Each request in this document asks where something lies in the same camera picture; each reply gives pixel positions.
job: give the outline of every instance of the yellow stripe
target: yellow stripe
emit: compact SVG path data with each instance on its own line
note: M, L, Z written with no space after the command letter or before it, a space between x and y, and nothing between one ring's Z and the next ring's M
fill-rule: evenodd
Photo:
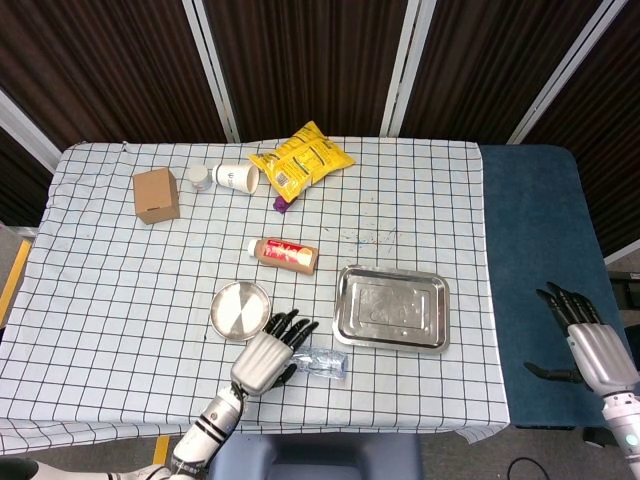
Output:
M156 440L153 465L165 465L167 463L167 450L169 450L169 435L161 435Z
M15 292L18 282L20 281L20 275L22 274L22 269L24 268L24 264L29 256L30 248L31 243L23 240L20 244L20 250L18 250L16 259L13 262L13 267L11 267L11 272L9 272L7 283L2 290L2 296L0 297L0 327L4 326L6 320L4 317L7 314L7 310L9 310L9 304L13 298L13 292Z

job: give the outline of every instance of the checkered tablecloth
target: checkered tablecloth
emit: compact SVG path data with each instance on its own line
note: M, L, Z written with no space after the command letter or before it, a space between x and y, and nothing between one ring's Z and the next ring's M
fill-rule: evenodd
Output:
M245 161L249 144L79 144L64 152L0 345L5 453L180 433L227 384L243 344L209 323L214 292L260 284L274 311L320 326L314 347L349 354L345 380L302 373L252 399L242 431L456 430L484 438L509 421L489 289L482 157L476 144L335 138L356 165L281 215L264 177L254 195L196 193L193 164ZM131 175L168 166L181 218L144 225ZM258 265L249 239L318 247L313 276ZM351 347L333 338L339 271L352 264L435 272L451 288L441 355Z

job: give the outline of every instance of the red label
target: red label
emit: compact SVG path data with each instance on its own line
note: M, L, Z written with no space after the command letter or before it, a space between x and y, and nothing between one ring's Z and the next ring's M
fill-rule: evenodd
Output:
M307 247L278 240L267 240L263 254L265 257L305 267L311 265L311 258L313 257L313 252Z

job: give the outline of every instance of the chip bag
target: chip bag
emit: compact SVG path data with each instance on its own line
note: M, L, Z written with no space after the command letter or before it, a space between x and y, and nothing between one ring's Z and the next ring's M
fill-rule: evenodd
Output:
M275 151L249 155L249 160L267 174L288 203L327 174L355 163L314 122L307 123Z

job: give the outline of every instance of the blue padded surface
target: blue padded surface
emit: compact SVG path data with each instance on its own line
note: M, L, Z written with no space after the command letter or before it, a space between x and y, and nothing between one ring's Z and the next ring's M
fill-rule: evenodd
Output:
M522 363L573 365L536 288L553 281L591 299L623 338L573 156L547 145L481 146L491 292L511 423L600 426L603 402L585 387L536 378Z

